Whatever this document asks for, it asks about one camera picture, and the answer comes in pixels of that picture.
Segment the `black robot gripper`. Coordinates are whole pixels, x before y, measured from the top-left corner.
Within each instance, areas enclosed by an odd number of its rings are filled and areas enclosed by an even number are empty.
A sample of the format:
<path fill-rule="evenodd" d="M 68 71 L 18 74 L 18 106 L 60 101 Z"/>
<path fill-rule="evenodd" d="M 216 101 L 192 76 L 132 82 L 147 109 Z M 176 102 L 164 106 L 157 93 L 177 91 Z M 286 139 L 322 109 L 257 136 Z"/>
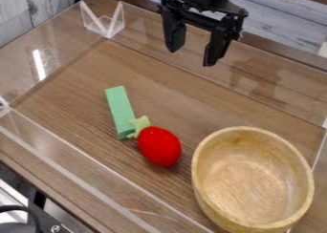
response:
<path fill-rule="evenodd" d="M 226 56 L 232 40 L 240 38 L 250 12 L 231 0 L 161 0 L 167 48 L 175 53 L 186 44 L 186 23 L 211 30 L 204 49 L 204 66 L 211 67 Z"/>

